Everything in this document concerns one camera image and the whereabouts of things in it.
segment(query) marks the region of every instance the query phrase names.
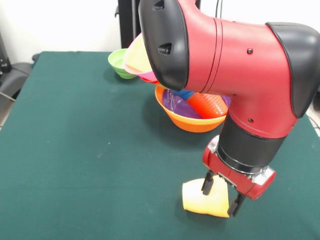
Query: orange object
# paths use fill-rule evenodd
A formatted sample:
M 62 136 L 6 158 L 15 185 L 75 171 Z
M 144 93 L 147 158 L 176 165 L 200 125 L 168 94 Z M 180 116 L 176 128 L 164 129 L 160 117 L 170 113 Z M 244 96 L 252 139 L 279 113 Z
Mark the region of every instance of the orange object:
M 228 106 L 221 96 L 195 93 L 187 103 L 204 119 L 213 119 L 225 116 Z
M 162 103 L 165 88 L 161 85 L 155 87 L 155 98 L 168 114 L 172 122 L 182 130 L 192 133 L 205 133 L 218 127 L 226 118 L 226 116 L 210 118 L 210 119 L 195 119 L 178 115 L 173 111 L 168 110 Z

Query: black stand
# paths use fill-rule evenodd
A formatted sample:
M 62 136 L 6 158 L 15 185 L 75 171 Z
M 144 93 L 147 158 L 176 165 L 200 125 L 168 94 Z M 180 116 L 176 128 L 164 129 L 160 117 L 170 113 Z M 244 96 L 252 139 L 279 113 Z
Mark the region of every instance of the black stand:
M 1 37 L 0 33 L 0 72 L 2 73 L 9 73 L 11 71 L 11 64 L 9 61 L 9 57 L 7 55 L 4 42 Z

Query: black joint cover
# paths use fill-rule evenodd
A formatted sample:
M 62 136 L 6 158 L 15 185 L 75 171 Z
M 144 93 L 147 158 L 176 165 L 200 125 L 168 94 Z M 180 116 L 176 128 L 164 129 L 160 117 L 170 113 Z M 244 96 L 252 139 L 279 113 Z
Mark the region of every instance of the black joint cover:
M 189 44 L 181 6 L 177 0 L 141 0 L 139 19 L 156 78 L 169 89 L 183 89 L 189 76 Z
M 287 56 L 291 71 L 291 106 L 302 118 L 320 86 L 320 33 L 313 28 L 284 22 L 268 22 Z

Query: green tablecloth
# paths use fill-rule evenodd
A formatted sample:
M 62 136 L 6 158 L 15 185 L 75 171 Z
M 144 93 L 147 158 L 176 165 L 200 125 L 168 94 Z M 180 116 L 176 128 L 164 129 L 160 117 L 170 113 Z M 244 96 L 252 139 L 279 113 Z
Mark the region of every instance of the green tablecloth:
M 41 54 L 0 132 L 1 240 L 320 238 L 320 141 L 306 117 L 260 199 L 235 218 L 186 212 L 182 184 L 205 176 L 218 131 L 178 129 L 155 86 L 118 78 L 108 55 Z

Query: yellow bowl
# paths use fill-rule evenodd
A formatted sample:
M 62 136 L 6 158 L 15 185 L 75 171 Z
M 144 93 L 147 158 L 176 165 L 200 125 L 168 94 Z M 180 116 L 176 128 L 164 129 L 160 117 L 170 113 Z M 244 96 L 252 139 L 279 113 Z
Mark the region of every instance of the yellow bowl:
M 160 104 L 160 106 L 164 109 L 166 114 L 168 114 L 172 122 L 182 130 L 185 130 L 191 133 L 205 133 L 215 129 L 226 119 L 226 116 L 210 118 L 210 119 L 196 119 L 196 118 L 189 118 L 189 117 L 178 115 L 173 111 L 168 110 L 163 105 L 162 97 L 164 94 L 164 90 L 165 88 L 163 86 L 157 85 L 155 87 L 155 98 Z

